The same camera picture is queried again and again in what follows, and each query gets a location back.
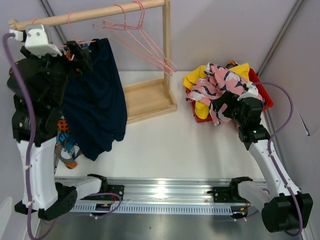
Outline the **pink patterned shorts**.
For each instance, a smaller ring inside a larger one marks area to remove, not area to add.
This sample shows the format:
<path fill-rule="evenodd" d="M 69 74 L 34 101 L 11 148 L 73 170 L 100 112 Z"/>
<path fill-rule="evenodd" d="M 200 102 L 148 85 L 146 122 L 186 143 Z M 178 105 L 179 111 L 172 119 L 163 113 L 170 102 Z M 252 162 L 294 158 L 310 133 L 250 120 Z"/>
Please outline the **pink patterned shorts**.
<path fill-rule="evenodd" d="M 227 124 L 231 119 L 219 120 L 213 111 L 212 100 L 218 99 L 226 91 L 240 96 L 244 92 L 244 85 L 248 81 L 231 69 L 211 62 L 205 65 L 204 73 L 205 78 L 199 78 L 195 82 L 185 99 L 188 102 L 195 101 L 205 104 L 215 126 Z M 264 100 L 259 93 L 257 99 Z"/>

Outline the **yellow shorts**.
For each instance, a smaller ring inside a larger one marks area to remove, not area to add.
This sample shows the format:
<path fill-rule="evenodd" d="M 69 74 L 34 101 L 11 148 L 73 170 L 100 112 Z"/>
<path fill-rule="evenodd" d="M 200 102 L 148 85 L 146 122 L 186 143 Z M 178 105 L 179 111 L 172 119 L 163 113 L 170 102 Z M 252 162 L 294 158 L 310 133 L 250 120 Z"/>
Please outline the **yellow shorts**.
<path fill-rule="evenodd" d="M 198 68 L 196 68 L 195 70 L 193 70 L 191 73 L 188 73 L 186 76 L 183 77 L 183 81 L 182 84 L 183 86 L 188 90 L 191 91 L 192 87 L 194 86 L 194 84 L 196 83 L 196 81 L 201 78 L 205 78 L 206 74 L 205 74 L 205 65 L 200 65 Z M 243 77 L 244 79 L 246 79 L 247 82 L 250 81 L 249 78 L 249 71 L 250 71 L 250 65 L 249 63 L 243 63 L 243 64 L 239 64 L 236 67 L 230 68 L 233 72 L 235 72 L 236 74 L 240 75 L 241 77 Z M 209 116 L 209 108 L 201 102 L 194 102 L 194 114 L 195 116 L 202 120 L 206 120 L 207 117 Z"/>

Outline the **orange black camouflage shorts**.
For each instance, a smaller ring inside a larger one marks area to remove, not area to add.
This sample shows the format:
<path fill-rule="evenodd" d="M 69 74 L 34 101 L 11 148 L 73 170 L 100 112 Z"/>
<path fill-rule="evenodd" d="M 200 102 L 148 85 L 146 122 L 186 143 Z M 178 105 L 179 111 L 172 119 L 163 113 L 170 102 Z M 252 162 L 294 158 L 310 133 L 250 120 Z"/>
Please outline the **orange black camouflage shorts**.
<path fill-rule="evenodd" d="M 239 64 L 235 62 L 234 60 L 229 61 L 229 63 L 225 66 L 227 69 L 231 69 L 234 67 L 237 67 Z"/>

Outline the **navy blue shorts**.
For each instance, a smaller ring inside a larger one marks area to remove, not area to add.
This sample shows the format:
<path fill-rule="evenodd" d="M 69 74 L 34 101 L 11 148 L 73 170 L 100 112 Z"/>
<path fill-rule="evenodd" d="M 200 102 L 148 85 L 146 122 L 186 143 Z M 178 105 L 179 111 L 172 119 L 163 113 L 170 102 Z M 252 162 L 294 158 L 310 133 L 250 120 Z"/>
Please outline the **navy blue shorts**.
<path fill-rule="evenodd" d="M 93 71 L 68 78 L 62 113 L 83 155 L 95 161 L 124 139 L 128 114 L 109 40 L 94 39 L 88 49 Z"/>

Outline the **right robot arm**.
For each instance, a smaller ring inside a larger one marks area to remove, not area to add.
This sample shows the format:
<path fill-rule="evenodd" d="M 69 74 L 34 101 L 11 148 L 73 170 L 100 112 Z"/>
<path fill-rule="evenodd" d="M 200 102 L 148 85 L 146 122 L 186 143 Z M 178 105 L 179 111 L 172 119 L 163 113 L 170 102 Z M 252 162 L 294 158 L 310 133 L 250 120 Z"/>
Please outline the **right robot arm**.
<path fill-rule="evenodd" d="M 268 130 L 261 124 L 263 102 L 255 97 L 240 96 L 226 91 L 212 100 L 211 109 L 238 124 L 238 137 L 257 162 L 267 184 L 258 187 L 249 177 L 231 180 L 228 196 L 234 202 L 242 199 L 251 203 L 261 214 L 265 228 L 271 232 L 286 232 L 298 236 L 307 226 L 313 207 L 310 194 L 302 193 L 284 169 Z"/>

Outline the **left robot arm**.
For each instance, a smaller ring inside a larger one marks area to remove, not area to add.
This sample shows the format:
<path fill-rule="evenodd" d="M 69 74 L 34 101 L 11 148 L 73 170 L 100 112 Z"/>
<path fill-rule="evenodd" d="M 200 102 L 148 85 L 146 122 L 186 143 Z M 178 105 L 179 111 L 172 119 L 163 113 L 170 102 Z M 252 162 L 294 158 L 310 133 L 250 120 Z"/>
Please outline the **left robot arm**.
<path fill-rule="evenodd" d="M 7 81 L 14 93 L 13 138 L 25 167 L 23 199 L 14 210 L 24 215 L 37 213 L 47 221 L 68 213 L 79 200 L 103 200 L 109 193 L 108 180 L 101 175 L 55 177 L 56 136 L 68 78 L 93 70 L 87 49 L 75 41 L 66 45 L 73 60 L 64 53 L 38 57 L 22 47 L 24 58 L 10 68 Z"/>

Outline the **blue orange patterned shorts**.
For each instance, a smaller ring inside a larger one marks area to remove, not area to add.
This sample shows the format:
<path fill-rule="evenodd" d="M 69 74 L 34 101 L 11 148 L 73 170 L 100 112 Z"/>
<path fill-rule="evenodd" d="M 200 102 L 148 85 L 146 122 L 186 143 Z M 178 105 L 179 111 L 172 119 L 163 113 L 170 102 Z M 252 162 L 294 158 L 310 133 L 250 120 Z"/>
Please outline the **blue orange patterned shorts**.
<path fill-rule="evenodd" d="M 57 123 L 57 136 L 54 153 L 68 169 L 76 168 L 78 165 L 76 159 L 83 154 L 72 135 L 67 120 L 63 115 Z"/>

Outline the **red plastic bin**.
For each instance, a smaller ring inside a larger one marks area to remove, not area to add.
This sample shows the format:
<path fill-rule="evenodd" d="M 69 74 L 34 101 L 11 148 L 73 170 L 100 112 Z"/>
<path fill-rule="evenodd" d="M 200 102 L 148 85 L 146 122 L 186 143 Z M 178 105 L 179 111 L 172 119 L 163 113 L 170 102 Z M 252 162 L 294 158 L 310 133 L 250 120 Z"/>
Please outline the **red plastic bin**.
<path fill-rule="evenodd" d="M 249 80 L 250 80 L 251 82 L 253 82 L 253 83 L 259 83 L 259 82 L 260 82 L 260 79 L 258 78 L 257 74 L 255 73 L 255 71 L 254 71 L 252 68 L 250 68 L 248 75 L 249 75 Z M 265 87 L 262 86 L 262 85 L 258 85 L 258 86 L 257 86 L 257 89 L 258 89 L 259 94 L 260 94 L 260 95 L 262 96 L 262 98 L 264 99 L 264 108 L 263 108 L 263 111 L 265 111 L 265 110 L 268 109 L 268 108 L 271 108 L 271 107 L 274 105 L 274 103 L 273 103 L 271 97 L 269 96 L 268 92 L 266 91 Z M 186 94 L 188 95 L 188 94 L 191 92 L 191 90 L 188 91 L 188 90 L 185 88 L 185 92 L 186 92 Z M 208 117 L 207 117 L 206 120 L 200 120 L 199 118 L 197 118 L 197 117 L 195 116 L 195 110 L 194 110 L 195 101 L 190 102 L 190 104 L 191 104 L 191 108 L 192 108 L 192 111 L 193 111 L 193 116 L 195 117 L 195 121 L 196 121 L 197 123 L 205 123 L 205 122 L 211 122 L 211 121 L 212 121 L 212 117 L 211 117 L 210 114 L 208 115 Z"/>

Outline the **wooden clothes rack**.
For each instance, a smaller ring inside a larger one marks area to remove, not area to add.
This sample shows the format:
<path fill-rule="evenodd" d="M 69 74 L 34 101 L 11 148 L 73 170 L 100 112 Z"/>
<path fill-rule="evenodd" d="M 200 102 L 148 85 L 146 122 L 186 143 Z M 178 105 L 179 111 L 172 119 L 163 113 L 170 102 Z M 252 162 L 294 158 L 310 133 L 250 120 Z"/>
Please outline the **wooden clothes rack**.
<path fill-rule="evenodd" d="M 175 97 L 170 89 L 170 77 L 177 71 L 176 65 L 170 60 L 171 54 L 171 5 L 169 0 L 134 0 L 131 3 L 115 4 L 113 6 L 74 12 L 70 17 L 70 22 L 82 22 L 98 19 L 102 17 L 114 16 L 130 12 L 140 11 L 141 16 L 136 27 L 128 26 L 126 23 L 115 23 L 105 20 L 103 24 L 95 24 L 93 27 L 102 33 L 104 29 L 111 31 L 117 39 L 115 42 L 120 46 L 130 50 L 132 53 L 152 63 L 163 71 L 163 77 L 143 81 L 140 83 L 125 86 L 123 88 L 129 124 L 143 121 L 146 119 L 158 117 L 164 114 L 177 111 L 178 106 Z M 162 8 L 162 36 L 163 48 L 160 49 L 152 38 L 144 30 L 145 12 L 151 8 Z M 35 24 L 44 24 L 50 27 L 67 24 L 68 14 L 39 18 Z M 8 25 L 13 30 L 25 30 L 26 25 L 31 25 L 32 20 L 18 22 L 16 19 L 9 20 Z M 138 46 L 129 40 L 123 38 L 118 31 L 129 33 L 131 30 L 137 30 L 150 48 L 142 43 Z"/>

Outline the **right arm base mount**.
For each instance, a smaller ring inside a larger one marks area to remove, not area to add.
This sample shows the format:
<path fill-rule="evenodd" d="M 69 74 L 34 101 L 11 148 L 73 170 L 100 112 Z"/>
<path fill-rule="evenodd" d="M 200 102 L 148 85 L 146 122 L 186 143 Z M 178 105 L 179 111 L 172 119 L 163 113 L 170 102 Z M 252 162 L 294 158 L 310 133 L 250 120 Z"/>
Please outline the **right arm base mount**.
<path fill-rule="evenodd" d="M 228 186 L 214 186 L 206 193 L 212 195 L 215 203 L 246 203 L 246 199 L 241 197 L 238 185 L 242 182 L 252 182 L 248 176 L 232 178 Z"/>

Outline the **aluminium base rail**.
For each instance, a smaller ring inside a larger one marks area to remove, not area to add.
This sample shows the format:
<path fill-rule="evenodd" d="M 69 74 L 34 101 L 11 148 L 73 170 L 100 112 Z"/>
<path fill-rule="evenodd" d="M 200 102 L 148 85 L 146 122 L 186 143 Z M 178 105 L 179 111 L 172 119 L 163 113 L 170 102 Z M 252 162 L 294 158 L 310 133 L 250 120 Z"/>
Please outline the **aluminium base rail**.
<path fill-rule="evenodd" d="M 124 185 L 123 200 L 118 201 L 78 199 L 71 212 L 77 216 L 101 219 L 110 214 L 160 214 L 160 215 L 218 215 L 246 217 L 250 206 L 246 203 L 215 203 L 207 194 L 212 187 L 228 187 L 232 179 L 166 179 L 166 178 L 109 178 L 108 185 Z M 263 179 L 253 180 L 262 190 L 268 186 Z"/>

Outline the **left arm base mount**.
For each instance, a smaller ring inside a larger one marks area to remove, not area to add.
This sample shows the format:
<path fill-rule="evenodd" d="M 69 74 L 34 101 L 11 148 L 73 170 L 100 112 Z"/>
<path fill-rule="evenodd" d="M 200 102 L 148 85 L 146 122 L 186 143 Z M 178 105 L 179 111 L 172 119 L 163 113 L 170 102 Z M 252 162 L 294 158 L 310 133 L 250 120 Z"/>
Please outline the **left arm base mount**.
<path fill-rule="evenodd" d="M 123 200 L 124 193 L 125 193 L 125 186 L 120 184 L 111 184 L 108 185 L 108 188 L 105 193 L 113 193 L 118 196 L 120 196 L 121 200 Z M 101 193 L 98 193 L 97 195 L 89 195 L 81 200 L 86 201 L 118 201 L 119 198 L 114 195 L 102 195 Z"/>

